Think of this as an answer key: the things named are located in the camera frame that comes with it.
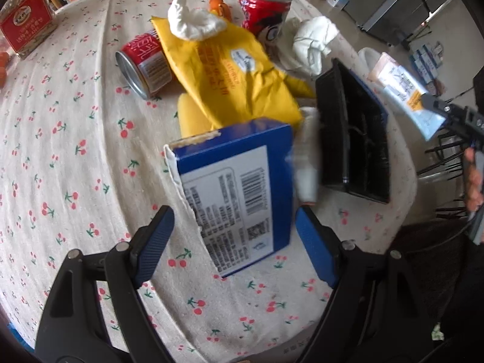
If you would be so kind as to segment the right hand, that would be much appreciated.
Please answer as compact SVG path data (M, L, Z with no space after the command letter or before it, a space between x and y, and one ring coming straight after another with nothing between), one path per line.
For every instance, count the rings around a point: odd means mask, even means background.
M483 195L480 189L482 174L475 166L475 152L467 148L464 152L465 159L465 204L470 212L478 211L483 204Z

